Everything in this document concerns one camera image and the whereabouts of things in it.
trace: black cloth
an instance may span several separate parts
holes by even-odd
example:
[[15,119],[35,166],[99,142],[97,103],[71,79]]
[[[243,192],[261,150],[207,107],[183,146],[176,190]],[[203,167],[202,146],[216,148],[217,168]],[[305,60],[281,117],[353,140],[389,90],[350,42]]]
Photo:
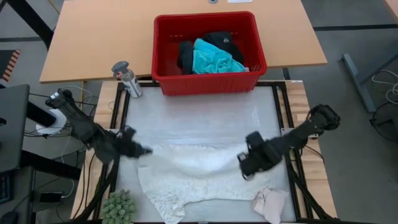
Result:
[[232,55],[232,58],[244,64],[244,57],[238,46],[232,43],[232,37],[229,32],[211,32],[203,37],[203,40],[209,44],[213,44],[221,50],[224,50]]
[[180,53],[178,55],[177,65],[182,68],[183,75],[192,74],[193,66],[193,47],[190,41],[180,43]]

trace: keyboard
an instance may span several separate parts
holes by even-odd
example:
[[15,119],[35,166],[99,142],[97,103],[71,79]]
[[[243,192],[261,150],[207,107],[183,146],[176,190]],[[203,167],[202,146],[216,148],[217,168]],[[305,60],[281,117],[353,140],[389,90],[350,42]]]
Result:
[[10,172],[0,174],[0,204],[12,200],[12,175]]

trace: wooden desk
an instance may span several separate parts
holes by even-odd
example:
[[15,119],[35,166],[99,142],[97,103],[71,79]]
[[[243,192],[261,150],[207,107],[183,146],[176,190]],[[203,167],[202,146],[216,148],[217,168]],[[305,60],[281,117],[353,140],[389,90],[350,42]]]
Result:
[[395,15],[398,23],[398,0],[385,0],[393,15]]
[[121,60],[137,76],[150,75],[155,17],[230,11],[255,15],[270,68],[327,63],[300,0],[65,1],[40,82],[110,79]]
[[[94,121],[102,125],[104,128],[109,128],[111,123],[112,110],[109,108],[109,103],[113,102],[116,97],[116,87],[118,83],[114,81],[103,82],[103,86],[101,89],[101,93],[99,95],[97,110],[95,114]],[[307,116],[307,113],[310,109],[308,105],[307,96],[305,94],[305,89],[302,81],[286,81],[287,93],[289,96],[290,109],[292,110],[294,125],[298,126]],[[281,107],[283,107],[283,99],[280,97]],[[121,105],[119,107],[119,114],[123,109],[123,100],[121,101]],[[287,118],[285,111],[282,110],[282,115],[284,115],[284,122],[287,125]],[[318,152],[320,152],[318,140],[309,140],[308,145]],[[85,160],[85,170],[86,170],[86,180],[88,181],[88,167],[91,161],[91,157],[93,156],[93,151],[88,151],[86,153]],[[331,197],[331,192],[328,183],[328,177],[326,176],[325,166],[323,165],[322,160],[312,151],[304,149],[302,155],[302,162],[304,167],[305,178],[307,180],[307,187],[318,203],[325,209],[325,211],[336,217],[335,205],[333,203],[333,199]],[[102,163],[95,158],[91,165],[91,175],[90,175],[90,188],[88,189],[88,201],[90,202],[94,196],[96,183],[101,175]],[[71,218],[73,218],[76,213],[79,204],[81,202],[82,192],[83,192],[83,175],[80,176],[80,181],[78,185],[78,189],[76,192],[75,203],[72,209]],[[302,217],[305,217],[305,207],[303,203],[303,197],[298,190],[298,198],[300,202],[300,211]],[[83,211],[84,204],[80,209],[79,213]]]

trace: clothing in bin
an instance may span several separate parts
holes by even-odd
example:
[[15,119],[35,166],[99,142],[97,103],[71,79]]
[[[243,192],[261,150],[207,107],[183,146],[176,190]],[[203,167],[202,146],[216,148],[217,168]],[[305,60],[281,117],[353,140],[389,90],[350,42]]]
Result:
[[229,32],[212,32],[198,38],[193,47],[190,41],[180,44],[178,66],[184,75],[245,72],[244,59],[232,43]]

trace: teal cloth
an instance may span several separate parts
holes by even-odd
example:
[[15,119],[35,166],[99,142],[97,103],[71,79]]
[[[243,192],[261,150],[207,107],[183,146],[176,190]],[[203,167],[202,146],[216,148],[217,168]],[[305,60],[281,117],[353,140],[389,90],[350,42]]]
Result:
[[192,71],[196,74],[244,72],[244,66],[232,55],[198,38],[193,45]]

